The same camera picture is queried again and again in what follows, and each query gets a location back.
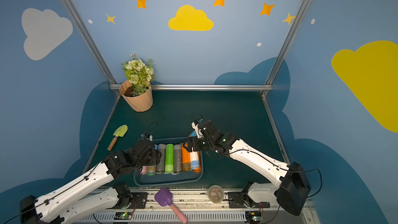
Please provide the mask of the white roll blue end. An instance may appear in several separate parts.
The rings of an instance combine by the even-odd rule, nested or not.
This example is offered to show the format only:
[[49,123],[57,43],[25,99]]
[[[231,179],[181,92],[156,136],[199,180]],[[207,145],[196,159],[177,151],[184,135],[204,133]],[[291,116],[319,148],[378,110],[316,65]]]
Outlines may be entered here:
[[198,167],[198,152],[191,152],[190,153],[190,168],[192,170]]

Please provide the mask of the orange trash bag roll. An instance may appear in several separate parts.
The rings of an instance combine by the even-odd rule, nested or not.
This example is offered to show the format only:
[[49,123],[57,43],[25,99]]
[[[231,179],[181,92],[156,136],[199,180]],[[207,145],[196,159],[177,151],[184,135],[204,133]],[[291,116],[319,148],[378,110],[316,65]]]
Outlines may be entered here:
[[184,172],[191,170],[190,153],[181,145],[182,170]]
[[202,172],[202,162],[201,162],[201,153],[198,151],[198,167],[193,170],[195,173]]

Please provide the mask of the pink trash bag roll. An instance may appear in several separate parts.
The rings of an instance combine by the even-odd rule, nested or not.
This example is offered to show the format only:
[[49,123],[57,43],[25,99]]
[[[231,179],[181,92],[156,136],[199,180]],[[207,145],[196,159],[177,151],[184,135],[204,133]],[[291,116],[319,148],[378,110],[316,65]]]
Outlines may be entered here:
[[141,171],[140,171],[140,174],[146,175],[147,174],[147,168],[148,168],[147,166],[143,166]]

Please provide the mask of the grey trash bag roll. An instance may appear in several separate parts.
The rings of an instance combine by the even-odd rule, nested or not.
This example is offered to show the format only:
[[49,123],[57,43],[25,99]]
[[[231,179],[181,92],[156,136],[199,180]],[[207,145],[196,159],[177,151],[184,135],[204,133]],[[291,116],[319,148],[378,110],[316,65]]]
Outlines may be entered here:
[[166,145],[159,144],[158,151],[160,153],[159,163],[156,165],[156,173],[163,174],[165,172],[165,153],[166,153]]

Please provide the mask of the green roll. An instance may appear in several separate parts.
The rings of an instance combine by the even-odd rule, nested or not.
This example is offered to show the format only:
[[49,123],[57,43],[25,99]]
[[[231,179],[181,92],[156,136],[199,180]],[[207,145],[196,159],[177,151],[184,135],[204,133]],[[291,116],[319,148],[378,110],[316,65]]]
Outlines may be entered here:
[[174,145],[167,144],[165,150],[165,171],[166,174],[174,172]]

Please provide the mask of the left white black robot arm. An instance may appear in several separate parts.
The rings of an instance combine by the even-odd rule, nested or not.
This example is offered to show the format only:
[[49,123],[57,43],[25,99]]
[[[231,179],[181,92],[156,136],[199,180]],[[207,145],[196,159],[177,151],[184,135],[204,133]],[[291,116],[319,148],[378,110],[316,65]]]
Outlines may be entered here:
[[40,197],[28,196],[20,202],[23,224],[71,224],[82,217],[107,208],[128,208],[133,197],[124,183],[89,196],[99,187],[144,166],[157,165],[161,153],[152,135],[142,134],[137,143],[124,151],[111,151],[85,174]]

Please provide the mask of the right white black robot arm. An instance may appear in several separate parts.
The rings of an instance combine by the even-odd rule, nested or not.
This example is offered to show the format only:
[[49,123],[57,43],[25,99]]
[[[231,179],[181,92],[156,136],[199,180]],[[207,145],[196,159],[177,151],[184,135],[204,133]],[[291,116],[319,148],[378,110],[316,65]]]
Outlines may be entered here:
[[186,139],[183,144],[186,151],[212,150],[245,164],[270,182],[269,185],[248,184],[243,191],[248,200],[254,203],[276,202],[294,216],[301,214],[311,186],[300,164],[273,159],[231,133],[222,133],[210,120],[195,120],[191,126],[196,136]]

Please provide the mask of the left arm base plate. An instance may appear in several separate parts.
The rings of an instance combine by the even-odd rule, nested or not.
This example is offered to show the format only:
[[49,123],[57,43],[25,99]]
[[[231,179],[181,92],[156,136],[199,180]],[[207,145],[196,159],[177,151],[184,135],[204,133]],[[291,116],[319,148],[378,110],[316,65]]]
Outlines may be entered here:
[[132,192],[127,202],[126,209],[145,209],[148,200],[146,192]]

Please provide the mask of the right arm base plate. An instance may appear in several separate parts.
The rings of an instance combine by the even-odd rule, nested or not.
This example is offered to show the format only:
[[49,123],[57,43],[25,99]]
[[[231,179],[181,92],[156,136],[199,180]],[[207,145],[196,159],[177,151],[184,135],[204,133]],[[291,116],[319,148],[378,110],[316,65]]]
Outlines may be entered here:
[[259,203],[254,202],[248,197],[246,193],[243,192],[229,192],[228,204],[229,208],[258,208]]

